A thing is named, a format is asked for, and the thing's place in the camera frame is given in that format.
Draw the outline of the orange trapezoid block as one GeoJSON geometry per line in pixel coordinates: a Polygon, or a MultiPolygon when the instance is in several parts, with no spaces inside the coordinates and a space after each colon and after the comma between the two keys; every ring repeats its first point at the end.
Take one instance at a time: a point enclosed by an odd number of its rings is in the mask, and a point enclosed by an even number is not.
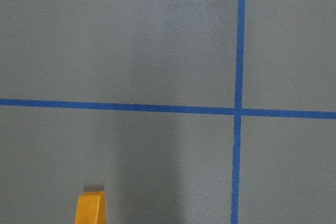
{"type": "Polygon", "coordinates": [[[75,224],[107,224],[105,191],[86,191],[78,198],[75,224]]]}

